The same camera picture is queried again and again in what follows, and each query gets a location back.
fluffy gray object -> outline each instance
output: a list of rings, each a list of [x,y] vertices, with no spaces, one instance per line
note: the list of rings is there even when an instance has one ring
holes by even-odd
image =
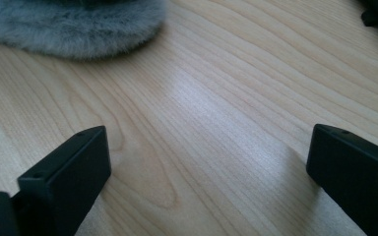
[[[96,59],[149,40],[165,15],[162,0],[72,3],[0,0],[0,42],[64,58]]]

wooden surface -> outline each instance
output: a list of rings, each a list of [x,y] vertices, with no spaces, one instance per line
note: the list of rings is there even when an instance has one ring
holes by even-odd
[[[378,29],[354,0],[173,0],[129,55],[0,45],[0,190],[105,125],[113,175],[77,235],[362,235],[306,174],[312,127],[378,145]]]

gray fur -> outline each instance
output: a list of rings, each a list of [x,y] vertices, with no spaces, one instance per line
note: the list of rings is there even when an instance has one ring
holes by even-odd
[[[0,0],[0,42],[73,59],[127,52],[153,37],[162,0],[116,0],[92,7],[40,0]]]

wood grain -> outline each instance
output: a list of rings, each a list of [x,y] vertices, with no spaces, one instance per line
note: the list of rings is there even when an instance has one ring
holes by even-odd
[[[154,40],[75,62],[0,45],[0,190],[105,125],[77,235],[364,235],[306,174],[312,127],[378,145],[378,29],[356,1],[172,0]]]

light wooden table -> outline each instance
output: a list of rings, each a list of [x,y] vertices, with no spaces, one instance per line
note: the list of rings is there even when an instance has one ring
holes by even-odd
[[[158,36],[74,62],[0,45],[0,190],[105,125],[77,235],[362,235],[306,174],[316,123],[378,145],[378,29],[355,0],[173,0]]]

